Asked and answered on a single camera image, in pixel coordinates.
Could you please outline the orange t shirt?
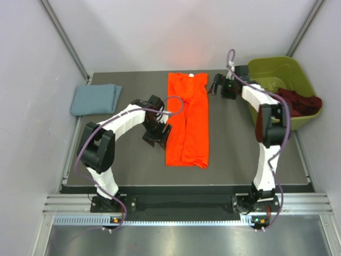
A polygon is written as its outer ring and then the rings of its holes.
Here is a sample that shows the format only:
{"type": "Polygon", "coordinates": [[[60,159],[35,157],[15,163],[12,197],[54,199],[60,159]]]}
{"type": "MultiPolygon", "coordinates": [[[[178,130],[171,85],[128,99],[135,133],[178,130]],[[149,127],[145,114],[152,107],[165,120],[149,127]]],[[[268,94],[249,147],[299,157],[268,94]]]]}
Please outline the orange t shirt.
{"type": "Polygon", "coordinates": [[[167,110],[172,126],[166,146],[166,165],[207,168],[209,163],[209,75],[168,74],[167,110]]]}

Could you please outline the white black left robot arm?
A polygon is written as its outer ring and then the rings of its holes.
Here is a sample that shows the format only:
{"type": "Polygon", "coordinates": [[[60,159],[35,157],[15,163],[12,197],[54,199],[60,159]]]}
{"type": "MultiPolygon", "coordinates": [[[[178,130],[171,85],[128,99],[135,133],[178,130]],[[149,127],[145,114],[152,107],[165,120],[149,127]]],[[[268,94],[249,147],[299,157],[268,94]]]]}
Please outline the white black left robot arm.
{"type": "Polygon", "coordinates": [[[111,167],[115,159],[116,141],[137,125],[143,125],[145,133],[142,139],[151,146],[159,144],[162,149],[172,126],[168,124],[173,113],[165,110],[161,98],[152,95],[149,100],[136,99],[123,111],[105,121],[86,124],[77,152],[77,163],[82,163],[94,182],[96,196],[92,199],[95,211],[116,212],[123,210],[117,193],[111,167]]]}

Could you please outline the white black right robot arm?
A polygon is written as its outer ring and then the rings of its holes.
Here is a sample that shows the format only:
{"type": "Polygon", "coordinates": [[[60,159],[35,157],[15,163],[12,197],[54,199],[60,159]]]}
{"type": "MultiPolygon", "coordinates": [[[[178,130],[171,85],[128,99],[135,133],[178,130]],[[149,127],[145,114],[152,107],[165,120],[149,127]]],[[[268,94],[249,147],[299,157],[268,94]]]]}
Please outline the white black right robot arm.
{"type": "Polygon", "coordinates": [[[248,67],[226,65],[226,75],[216,74],[208,91],[235,100],[238,96],[256,111],[255,137],[259,145],[257,172],[245,203],[236,202],[236,209],[261,211],[269,202],[275,201],[275,174],[282,147],[290,135],[290,112],[288,105],[274,93],[251,81],[248,67]]]}

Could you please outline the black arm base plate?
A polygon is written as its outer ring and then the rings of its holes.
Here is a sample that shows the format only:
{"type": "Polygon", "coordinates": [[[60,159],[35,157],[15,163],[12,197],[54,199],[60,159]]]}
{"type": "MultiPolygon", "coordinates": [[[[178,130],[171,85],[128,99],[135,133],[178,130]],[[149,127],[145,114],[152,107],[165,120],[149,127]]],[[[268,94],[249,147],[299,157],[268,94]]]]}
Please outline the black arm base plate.
{"type": "Polygon", "coordinates": [[[248,195],[234,194],[179,194],[179,195],[146,195],[121,194],[117,196],[124,203],[128,213],[146,210],[221,210],[225,213],[266,213],[279,210],[277,197],[271,201],[253,203],[248,195]]]}

